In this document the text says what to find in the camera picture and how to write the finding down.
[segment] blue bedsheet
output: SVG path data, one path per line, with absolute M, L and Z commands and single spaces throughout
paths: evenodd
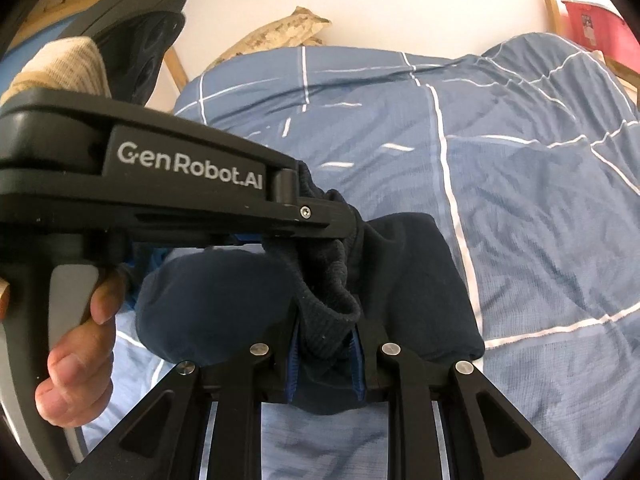
M 203 74 L 176 113 L 304 160 L 365 219 L 430 213 L 477 364 L 580 478 L 604 478 L 640 426 L 640 125 L 604 65 L 551 34 L 457 60 L 284 48 Z M 170 368 L 136 346 L 133 315 L 90 446 Z M 386 478 L 383 406 L 268 406 L 262 424 L 263 478 Z

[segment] red box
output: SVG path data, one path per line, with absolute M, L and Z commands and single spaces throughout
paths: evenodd
M 562 0 L 571 23 L 570 40 L 640 72 L 640 43 L 625 20 L 598 4 Z

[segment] metal pin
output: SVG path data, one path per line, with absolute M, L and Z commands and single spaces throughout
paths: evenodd
M 398 355 L 400 347 L 396 343 L 384 343 L 382 345 L 382 353 L 386 355 Z
M 249 348 L 249 352 L 253 355 L 266 355 L 269 351 L 269 346 L 264 343 L 256 343 Z
M 180 375 L 189 375 L 196 369 L 196 365 L 191 361 L 182 361 L 175 365 L 175 369 Z
M 458 361 L 456 370 L 463 375 L 471 375 L 474 371 L 474 366 L 469 361 Z

